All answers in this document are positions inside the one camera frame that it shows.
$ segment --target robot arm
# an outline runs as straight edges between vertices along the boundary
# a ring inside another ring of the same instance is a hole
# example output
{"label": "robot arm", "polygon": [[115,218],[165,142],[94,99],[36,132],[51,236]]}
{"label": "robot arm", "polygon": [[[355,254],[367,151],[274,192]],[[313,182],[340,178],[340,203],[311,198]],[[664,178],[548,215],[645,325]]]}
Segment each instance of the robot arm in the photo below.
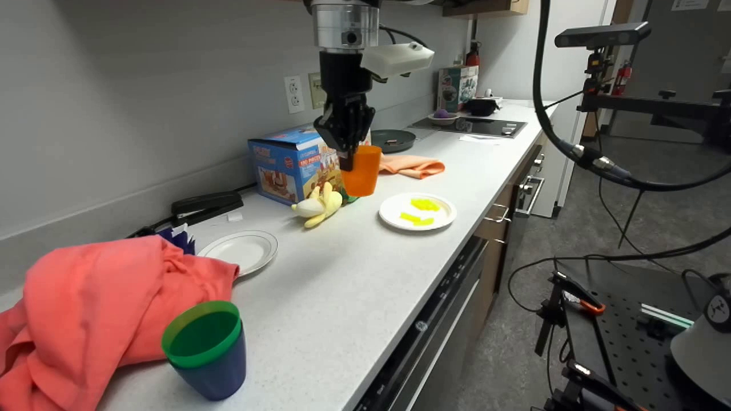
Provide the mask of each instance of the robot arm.
{"label": "robot arm", "polygon": [[430,67],[433,53],[420,44],[379,46],[382,0],[303,0],[316,18],[319,77],[327,92],[316,127],[339,151],[340,170],[355,170],[359,142],[367,135],[375,110],[365,94],[372,79]]}

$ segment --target paper plate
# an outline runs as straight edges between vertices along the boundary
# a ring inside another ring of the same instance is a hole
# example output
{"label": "paper plate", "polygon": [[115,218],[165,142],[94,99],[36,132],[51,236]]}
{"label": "paper plate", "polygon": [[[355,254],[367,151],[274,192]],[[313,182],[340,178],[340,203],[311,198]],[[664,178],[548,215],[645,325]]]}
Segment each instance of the paper plate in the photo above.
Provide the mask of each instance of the paper plate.
{"label": "paper plate", "polygon": [[210,242],[199,255],[226,261],[239,268],[238,277],[252,277],[276,255],[276,237],[270,234],[232,234]]}
{"label": "paper plate", "polygon": [[379,218],[399,231],[439,231],[454,222],[457,207],[436,194],[405,192],[388,197],[379,207]]}

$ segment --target kitchen counter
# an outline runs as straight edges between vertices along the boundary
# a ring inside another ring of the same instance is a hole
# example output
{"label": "kitchen counter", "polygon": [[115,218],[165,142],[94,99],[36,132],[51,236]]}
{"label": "kitchen counter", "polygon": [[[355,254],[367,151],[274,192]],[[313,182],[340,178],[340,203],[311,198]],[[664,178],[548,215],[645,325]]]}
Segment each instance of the kitchen counter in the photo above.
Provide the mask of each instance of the kitchen counter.
{"label": "kitchen counter", "polygon": [[[415,131],[408,156],[445,162],[424,180],[382,175],[375,197],[359,198],[316,231],[288,207],[245,197],[239,222],[215,218],[192,226],[199,247],[238,231],[279,239],[274,263],[232,288],[247,334],[248,374],[226,403],[206,403],[165,363],[119,372],[102,409],[352,409],[408,323],[445,274],[452,255],[539,137],[529,103],[504,103],[494,118],[528,122],[513,139],[475,139]],[[377,218],[399,192],[433,192],[457,205],[452,226],[399,234]]]}

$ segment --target pink towel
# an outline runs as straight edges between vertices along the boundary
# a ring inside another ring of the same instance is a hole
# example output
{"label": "pink towel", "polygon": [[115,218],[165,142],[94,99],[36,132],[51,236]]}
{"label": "pink towel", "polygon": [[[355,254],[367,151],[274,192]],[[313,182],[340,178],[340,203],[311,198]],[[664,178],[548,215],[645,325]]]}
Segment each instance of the pink towel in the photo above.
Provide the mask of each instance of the pink towel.
{"label": "pink towel", "polygon": [[417,158],[417,156],[383,156],[382,158],[382,174],[401,174],[408,178],[427,178],[444,174],[445,165],[433,158]]}
{"label": "pink towel", "polygon": [[236,274],[163,237],[44,255],[0,312],[0,409],[95,409],[119,365],[165,359],[165,327],[199,302],[230,300]]}

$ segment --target green cup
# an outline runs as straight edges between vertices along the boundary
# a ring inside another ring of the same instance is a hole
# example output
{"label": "green cup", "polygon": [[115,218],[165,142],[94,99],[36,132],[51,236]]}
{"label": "green cup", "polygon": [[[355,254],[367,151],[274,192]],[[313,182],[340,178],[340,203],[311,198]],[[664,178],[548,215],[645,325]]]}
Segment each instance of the green cup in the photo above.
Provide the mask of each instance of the green cup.
{"label": "green cup", "polygon": [[179,315],[163,334],[163,350],[206,400],[226,400],[247,380],[245,327],[230,302],[206,302]]}

